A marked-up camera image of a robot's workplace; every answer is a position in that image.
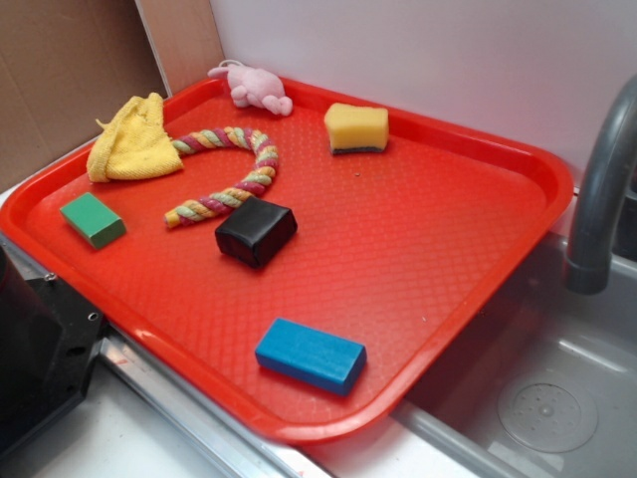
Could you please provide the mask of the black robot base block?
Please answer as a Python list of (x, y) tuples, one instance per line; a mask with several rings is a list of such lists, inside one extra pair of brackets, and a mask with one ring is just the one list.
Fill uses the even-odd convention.
[(1, 457), (87, 396), (106, 319), (61, 278), (26, 279), (1, 251)]

